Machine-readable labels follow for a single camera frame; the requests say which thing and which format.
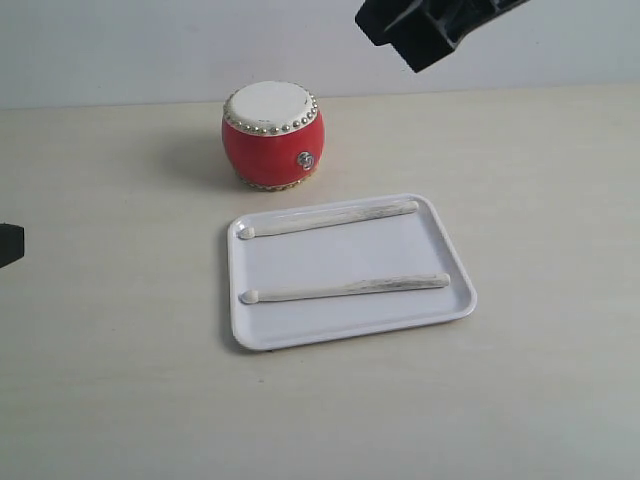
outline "black object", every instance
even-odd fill
[[[528,0],[366,0],[356,23],[390,43],[414,72],[453,53],[465,35]]]
[[[0,223],[0,268],[24,257],[24,228]]]

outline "tray rim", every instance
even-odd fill
[[[235,240],[237,239],[236,236],[236,225],[243,223],[244,219],[247,219],[249,217],[253,217],[253,216],[258,216],[258,215],[263,215],[263,214],[287,214],[287,213],[300,213],[300,212],[313,212],[313,211],[317,211],[317,210],[322,210],[325,207],[332,207],[332,208],[340,208],[340,207],[346,207],[346,206],[350,206],[353,205],[356,202],[368,202],[371,200],[376,200],[376,201],[380,201],[383,202],[385,200],[388,201],[398,201],[398,200],[416,200],[418,202],[423,203],[424,205],[427,206],[427,208],[429,209],[429,212],[431,213],[431,216],[433,217],[438,229],[440,230],[440,233],[442,235],[442,238],[444,239],[444,242],[447,246],[447,248],[449,249],[449,252],[451,253],[451,257],[453,258],[454,263],[456,264],[456,267],[458,268],[458,271],[460,272],[460,275],[462,276],[462,279],[464,280],[464,283],[467,287],[467,289],[469,290],[470,293],[470,300],[469,300],[469,304],[464,308],[461,309],[457,312],[451,313],[451,314],[445,314],[445,315],[438,315],[438,316],[434,316],[434,317],[425,317],[425,318],[429,318],[430,320],[432,320],[431,323],[425,324],[422,322],[416,322],[415,325],[409,325],[409,326],[401,326],[401,327],[397,327],[397,328],[374,328],[372,329],[372,331],[370,332],[364,332],[364,333],[358,333],[357,335],[309,335],[306,337],[302,337],[305,338],[304,341],[302,342],[295,342],[294,343],[284,343],[284,342],[274,342],[273,345],[263,345],[263,344],[256,344],[255,341],[251,338],[247,338],[245,337],[239,330],[237,327],[237,321],[236,321],[236,309],[237,309],[237,303],[238,303],[238,299],[237,299],[237,295],[234,296],[234,286],[233,286],[233,275],[232,272],[234,272],[234,259],[233,259],[233,251],[232,251],[232,244],[235,242]],[[321,204],[315,204],[315,205],[304,205],[301,207],[290,207],[290,208],[283,208],[283,209],[277,209],[277,210],[266,210],[266,211],[262,211],[262,212],[255,212],[255,213],[247,213],[244,215],[241,215],[239,217],[237,217],[236,219],[234,219],[228,226],[227,228],[227,257],[228,257],[228,267],[229,267],[229,302],[230,302],[230,308],[229,308],[229,313],[230,313],[230,321],[231,321],[231,331],[233,333],[233,337],[235,338],[235,340],[244,348],[248,349],[248,350],[252,350],[252,351],[256,351],[256,352],[260,352],[260,351],[269,351],[269,350],[278,350],[278,349],[282,349],[282,348],[293,348],[293,347],[297,347],[297,346],[303,346],[303,345],[309,345],[309,344],[313,344],[313,343],[324,343],[324,342],[329,342],[329,341],[335,341],[335,340],[340,340],[340,339],[348,339],[348,338],[357,338],[357,337],[361,337],[361,336],[368,336],[368,335],[375,335],[375,334],[380,334],[380,333],[384,333],[384,332],[392,332],[392,331],[398,331],[398,330],[408,330],[408,329],[412,329],[412,328],[419,328],[419,327],[426,327],[426,326],[433,326],[433,325],[438,325],[438,324],[444,324],[444,323],[450,323],[453,322],[455,320],[460,320],[461,318],[465,318],[469,315],[471,315],[477,305],[478,305],[478,294],[476,292],[475,287],[473,286],[473,283],[471,282],[471,278],[469,277],[467,270],[464,268],[464,265],[462,264],[462,261],[460,260],[460,257],[458,256],[458,252],[456,251],[455,247],[453,246],[453,242],[451,241],[451,238],[449,237],[449,233],[447,232],[446,228],[444,227],[444,224],[442,223],[442,220],[440,218],[440,215],[438,214],[435,206],[433,205],[433,203],[427,199],[426,197],[422,196],[422,195],[418,195],[415,193],[398,193],[398,194],[392,194],[392,195],[381,195],[381,196],[374,196],[374,197],[364,197],[364,198],[354,198],[351,200],[341,200],[338,202],[328,202],[328,203],[321,203]]]

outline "drumstick tip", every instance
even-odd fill
[[[260,301],[260,296],[258,295],[257,290],[247,290],[240,295],[240,301],[245,305],[253,305]]]
[[[250,240],[256,237],[256,229],[253,227],[243,228],[238,232],[238,238],[242,240]]]

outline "white wall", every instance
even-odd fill
[[[640,2],[531,0],[421,74],[355,25],[364,0],[4,0],[0,108],[640,80]]]

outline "drum rivet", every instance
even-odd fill
[[[309,152],[302,152],[298,155],[298,165],[300,165],[303,170],[311,170],[315,161],[315,158],[313,158],[313,155]]]

